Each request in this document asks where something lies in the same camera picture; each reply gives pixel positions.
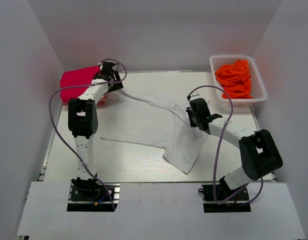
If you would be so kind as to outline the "white t shirt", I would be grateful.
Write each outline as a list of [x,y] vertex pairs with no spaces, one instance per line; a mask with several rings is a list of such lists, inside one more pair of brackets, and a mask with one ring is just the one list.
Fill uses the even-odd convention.
[[131,88],[110,93],[98,116],[102,140],[164,149],[163,157],[188,174],[208,135],[190,126],[187,99]]

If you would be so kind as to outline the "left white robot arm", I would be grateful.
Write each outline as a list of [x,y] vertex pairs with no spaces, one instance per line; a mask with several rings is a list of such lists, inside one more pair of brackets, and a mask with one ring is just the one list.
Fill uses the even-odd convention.
[[118,69],[121,63],[106,59],[97,66],[69,71],[69,83],[85,88],[68,101],[68,128],[73,135],[78,155],[79,177],[96,179],[93,157],[94,135],[98,130],[97,104],[108,93],[123,88]]

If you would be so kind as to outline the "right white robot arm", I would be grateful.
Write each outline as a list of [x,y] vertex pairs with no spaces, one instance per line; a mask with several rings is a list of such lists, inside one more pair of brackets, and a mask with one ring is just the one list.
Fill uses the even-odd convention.
[[213,187],[215,195],[230,200],[242,186],[280,169],[283,160],[271,133],[266,129],[247,130],[237,126],[220,114],[211,114],[207,102],[201,98],[188,97],[186,112],[190,126],[219,137],[218,152],[223,140],[237,147],[241,166],[219,180]]

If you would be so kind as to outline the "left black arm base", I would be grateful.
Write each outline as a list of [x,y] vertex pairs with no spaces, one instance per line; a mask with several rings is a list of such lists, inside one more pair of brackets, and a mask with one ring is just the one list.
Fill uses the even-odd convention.
[[68,212],[114,212],[120,198],[120,184],[102,185],[95,179],[71,180],[67,211]]

